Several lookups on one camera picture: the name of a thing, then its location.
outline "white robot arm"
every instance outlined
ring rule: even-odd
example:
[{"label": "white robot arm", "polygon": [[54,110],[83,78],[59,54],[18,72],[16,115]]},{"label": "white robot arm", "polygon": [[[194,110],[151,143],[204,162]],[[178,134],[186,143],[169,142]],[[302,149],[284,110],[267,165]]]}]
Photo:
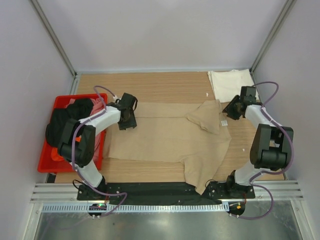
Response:
[{"label": "white robot arm", "polygon": [[[121,99],[107,104],[105,109],[96,114],[80,120],[69,119],[66,123],[58,145],[58,153],[70,164],[72,164],[72,155],[74,155],[76,171],[85,180],[84,184],[88,183],[103,193],[107,191],[105,178],[99,173],[92,159],[95,151],[95,137],[113,124],[118,124],[120,130],[135,128],[137,122],[134,110],[137,103],[136,97],[124,93]],[[75,131],[80,124],[83,126],[77,135],[81,135],[81,140],[75,143],[73,152],[72,142]]]},{"label": "white robot arm", "polygon": [[256,102],[256,88],[253,86],[243,86],[240,95],[236,95],[223,112],[234,120],[241,116],[247,118],[257,129],[250,149],[250,161],[233,171],[226,181],[230,196],[241,196],[263,174],[286,168],[292,154],[288,137],[292,143],[294,131],[278,124],[261,103]]}]

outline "clothing label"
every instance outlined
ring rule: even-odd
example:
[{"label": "clothing label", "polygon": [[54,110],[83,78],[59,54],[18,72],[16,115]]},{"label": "clothing label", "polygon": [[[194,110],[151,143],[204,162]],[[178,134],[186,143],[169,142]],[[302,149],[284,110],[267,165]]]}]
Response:
[{"label": "clothing label", "polygon": [[221,125],[222,125],[222,126],[228,126],[228,122],[227,122],[227,120],[223,120],[223,121],[221,121]]}]

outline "red basket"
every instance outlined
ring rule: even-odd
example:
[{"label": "red basket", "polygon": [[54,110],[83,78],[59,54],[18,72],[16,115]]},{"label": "red basket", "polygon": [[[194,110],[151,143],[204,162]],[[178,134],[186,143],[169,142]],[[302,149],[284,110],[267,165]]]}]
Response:
[{"label": "red basket", "polygon": [[[107,102],[108,96],[105,93],[100,94],[104,101]],[[54,101],[53,108],[64,108],[67,104],[69,104],[70,99],[97,99],[98,96],[96,94],[82,94],[82,95],[65,95],[65,96],[57,96]],[[98,170],[101,169],[102,165],[102,154],[104,150],[104,142],[105,142],[106,131],[101,132],[100,138],[100,146],[99,146],[99,157],[95,162],[95,165]],[[53,161],[51,159],[51,151],[52,146],[50,146],[46,139],[44,138],[44,143],[42,147],[42,152],[40,156],[40,161],[38,164],[38,172],[40,173],[70,173],[73,172],[72,166],[67,161]]]}]

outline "white cloth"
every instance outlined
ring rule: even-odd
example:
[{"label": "white cloth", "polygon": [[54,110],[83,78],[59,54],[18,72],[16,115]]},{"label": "white cloth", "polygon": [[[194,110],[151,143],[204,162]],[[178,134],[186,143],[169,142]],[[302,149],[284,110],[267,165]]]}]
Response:
[{"label": "white cloth", "polygon": [[208,76],[215,99],[220,100],[221,103],[230,102],[235,95],[240,95],[242,86],[254,84],[249,69],[226,72],[208,71]]}]

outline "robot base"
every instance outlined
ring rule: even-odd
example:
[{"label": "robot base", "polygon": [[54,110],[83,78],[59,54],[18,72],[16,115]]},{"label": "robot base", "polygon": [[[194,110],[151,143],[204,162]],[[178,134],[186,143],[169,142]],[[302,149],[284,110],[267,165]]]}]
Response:
[{"label": "robot base", "polygon": [[226,182],[212,181],[208,184],[211,199],[254,199],[256,197],[253,186],[236,183],[235,172],[228,176]]},{"label": "robot base", "polygon": [[[100,184],[96,187],[96,189],[100,192],[106,193],[107,192],[107,185],[106,180],[102,177]],[[105,201],[106,196],[101,195],[95,191],[93,191],[88,185],[81,184],[79,185],[78,195],[76,197],[79,201]]]}]

